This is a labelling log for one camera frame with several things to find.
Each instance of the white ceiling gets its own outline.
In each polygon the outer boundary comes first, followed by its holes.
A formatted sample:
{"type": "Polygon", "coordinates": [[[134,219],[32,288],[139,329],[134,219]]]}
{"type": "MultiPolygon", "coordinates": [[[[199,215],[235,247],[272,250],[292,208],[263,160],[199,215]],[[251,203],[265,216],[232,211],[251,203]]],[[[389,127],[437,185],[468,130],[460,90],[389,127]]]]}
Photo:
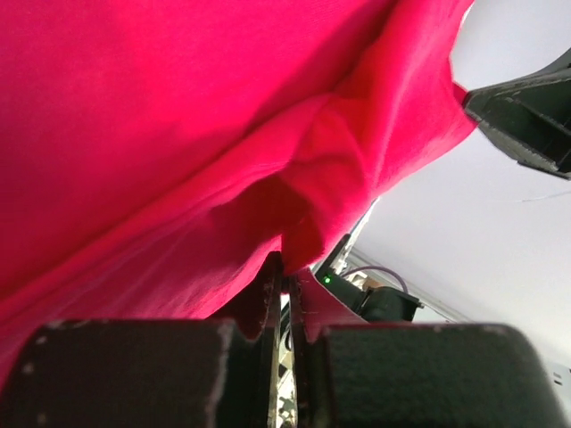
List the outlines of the white ceiling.
{"type": "MultiPolygon", "coordinates": [[[[468,89],[571,47],[569,0],[476,0],[452,54],[468,89]]],[[[377,204],[356,248],[475,321],[571,366],[571,182],[519,167],[476,131],[377,204]]]]}

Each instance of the pink cloth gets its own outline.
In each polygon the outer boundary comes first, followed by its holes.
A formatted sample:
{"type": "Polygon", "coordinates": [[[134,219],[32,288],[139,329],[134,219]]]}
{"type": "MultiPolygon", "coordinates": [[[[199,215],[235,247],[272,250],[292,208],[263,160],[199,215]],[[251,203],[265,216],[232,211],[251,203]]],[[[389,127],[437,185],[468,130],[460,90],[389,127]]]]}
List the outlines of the pink cloth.
{"type": "Polygon", "coordinates": [[[68,317],[206,317],[474,127],[471,0],[0,4],[0,379],[68,317]]]}

